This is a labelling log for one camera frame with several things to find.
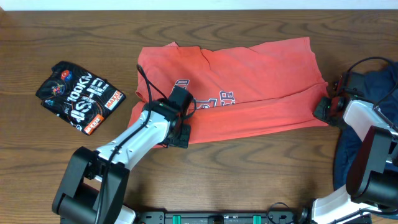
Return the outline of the orange printed t-shirt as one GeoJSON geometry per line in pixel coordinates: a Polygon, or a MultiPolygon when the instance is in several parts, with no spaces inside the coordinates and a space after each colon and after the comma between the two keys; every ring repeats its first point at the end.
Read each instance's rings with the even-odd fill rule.
{"type": "Polygon", "coordinates": [[[138,79],[130,121],[137,121],[149,98],[179,86],[196,100],[188,119],[192,144],[323,125],[313,112],[328,84],[308,37],[215,51],[172,42],[144,47],[138,62],[146,78],[138,79]]]}

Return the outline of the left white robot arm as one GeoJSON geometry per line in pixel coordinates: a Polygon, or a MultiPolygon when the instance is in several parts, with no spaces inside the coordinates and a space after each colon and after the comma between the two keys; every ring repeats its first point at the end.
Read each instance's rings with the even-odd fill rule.
{"type": "Polygon", "coordinates": [[[52,204],[61,223],[134,223],[135,211],[124,204],[130,171],[154,146],[188,146],[190,105],[196,101],[150,102],[116,139],[94,151],[78,148],[52,204]]]}

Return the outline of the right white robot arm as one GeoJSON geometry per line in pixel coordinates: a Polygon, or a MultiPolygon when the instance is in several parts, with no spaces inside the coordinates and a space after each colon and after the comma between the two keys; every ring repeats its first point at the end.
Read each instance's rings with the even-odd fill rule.
{"type": "Polygon", "coordinates": [[[397,216],[397,128],[378,106],[357,96],[323,97],[314,117],[332,126],[351,127],[361,140],[346,183],[304,208],[300,223],[348,223],[368,214],[397,216]]]}

